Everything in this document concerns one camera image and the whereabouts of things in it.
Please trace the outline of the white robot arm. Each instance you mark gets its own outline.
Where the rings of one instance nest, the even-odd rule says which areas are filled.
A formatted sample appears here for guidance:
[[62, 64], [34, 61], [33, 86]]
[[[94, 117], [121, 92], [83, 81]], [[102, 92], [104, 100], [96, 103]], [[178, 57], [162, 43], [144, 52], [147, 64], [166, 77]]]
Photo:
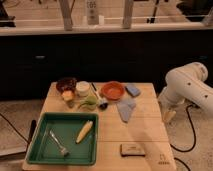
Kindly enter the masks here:
[[213, 88], [205, 84], [207, 77], [208, 70], [200, 62], [171, 69], [166, 74], [166, 86], [158, 96], [164, 123], [171, 121], [176, 114], [174, 108], [186, 99], [213, 115]]

